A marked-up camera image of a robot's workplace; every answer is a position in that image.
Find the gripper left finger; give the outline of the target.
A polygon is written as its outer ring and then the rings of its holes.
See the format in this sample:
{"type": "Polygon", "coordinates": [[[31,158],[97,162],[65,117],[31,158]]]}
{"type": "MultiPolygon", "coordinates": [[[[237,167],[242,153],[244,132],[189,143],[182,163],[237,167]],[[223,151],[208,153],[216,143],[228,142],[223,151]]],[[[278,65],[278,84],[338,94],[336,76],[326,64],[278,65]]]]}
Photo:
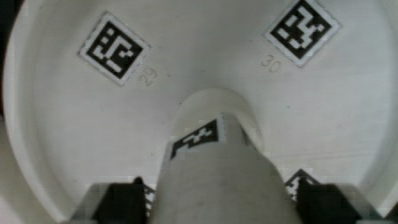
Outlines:
{"type": "Polygon", "coordinates": [[[114,183],[93,215],[98,224],[146,224],[146,195],[145,180],[136,178],[132,183],[114,183]]]}

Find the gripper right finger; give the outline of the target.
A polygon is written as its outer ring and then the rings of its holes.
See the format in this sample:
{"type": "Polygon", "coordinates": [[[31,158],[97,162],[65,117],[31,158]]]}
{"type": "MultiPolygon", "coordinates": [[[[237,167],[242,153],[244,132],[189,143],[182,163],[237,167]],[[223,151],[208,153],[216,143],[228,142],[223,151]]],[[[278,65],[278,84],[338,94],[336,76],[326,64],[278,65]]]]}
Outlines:
{"type": "Polygon", "coordinates": [[[359,212],[335,184],[299,181],[297,212],[304,224],[356,224],[359,212]]]}

